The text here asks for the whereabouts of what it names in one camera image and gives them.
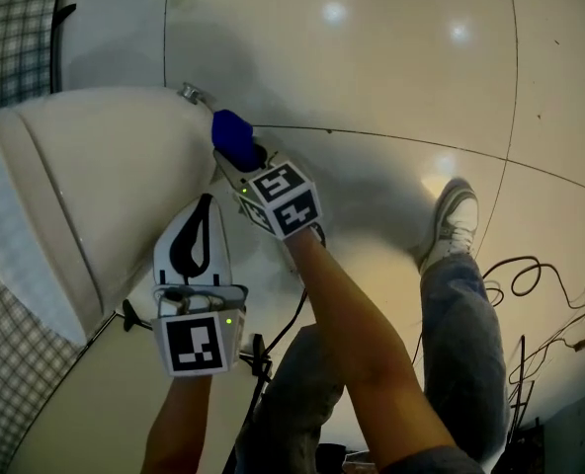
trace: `forearm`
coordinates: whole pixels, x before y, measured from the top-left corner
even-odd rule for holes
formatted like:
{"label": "forearm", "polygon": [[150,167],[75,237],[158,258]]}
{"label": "forearm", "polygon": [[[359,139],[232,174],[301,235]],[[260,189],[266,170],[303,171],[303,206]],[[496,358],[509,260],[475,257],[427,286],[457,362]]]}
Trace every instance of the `forearm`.
{"label": "forearm", "polygon": [[349,387],[386,382],[419,388],[394,328],[314,235],[302,230],[287,245],[344,382]]}
{"label": "forearm", "polygon": [[192,474],[198,470],[209,409],[211,376],[172,381],[150,430],[141,474]]}

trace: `blue object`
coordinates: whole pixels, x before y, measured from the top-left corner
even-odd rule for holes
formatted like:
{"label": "blue object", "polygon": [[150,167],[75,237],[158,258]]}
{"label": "blue object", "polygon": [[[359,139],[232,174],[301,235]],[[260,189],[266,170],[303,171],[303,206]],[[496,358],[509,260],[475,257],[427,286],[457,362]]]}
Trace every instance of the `blue object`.
{"label": "blue object", "polygon": [[262,165],[253,144],[253,126],[232,111],[213,114],[211,141],[240,172],[253,172]]}

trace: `toilet bowl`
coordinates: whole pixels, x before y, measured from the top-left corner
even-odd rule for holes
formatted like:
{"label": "toilet bowl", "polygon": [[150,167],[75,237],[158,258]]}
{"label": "toilet bowl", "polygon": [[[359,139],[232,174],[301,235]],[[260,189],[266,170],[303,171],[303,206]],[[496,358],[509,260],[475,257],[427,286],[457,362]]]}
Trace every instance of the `toilet bowl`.
{"label": "toilet bowl", "polygon": [[83,345],[209,184],[212,114],[164,88],[66,92],[0,110],[0,280]]}

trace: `leg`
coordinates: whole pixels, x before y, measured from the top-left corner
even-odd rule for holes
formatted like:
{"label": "leg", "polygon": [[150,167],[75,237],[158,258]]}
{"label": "leg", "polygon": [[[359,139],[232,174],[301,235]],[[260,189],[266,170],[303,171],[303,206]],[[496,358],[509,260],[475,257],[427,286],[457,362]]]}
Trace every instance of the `leg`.
{"label": "leg", "polygon": [[465,182],[443,194],[433,246],[421,262],[425,393],[458,446],[483,462],[508,428],[501,333],[469,250],[476,197]]}
{"label": "leg", "polygon": [[316,325],[302,328],[240,433],[236,473],[314,474],[321,426],[342,394]]}

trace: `blue jeans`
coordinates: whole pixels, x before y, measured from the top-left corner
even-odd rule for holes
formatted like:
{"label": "blue jeans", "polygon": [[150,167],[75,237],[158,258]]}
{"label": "blue jeans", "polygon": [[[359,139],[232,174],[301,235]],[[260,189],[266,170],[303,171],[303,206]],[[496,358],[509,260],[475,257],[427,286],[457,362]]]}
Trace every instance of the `blue jeans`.
{"label": "blue jeans", "polygon": [[[505,442],[499,322],[477,264],[454,255],[422,277],[425,394],[458,447],[482,462]],[[314,474],[321,426],[343,393],[316,325],[302,328],[236,443],[237,474]]]}

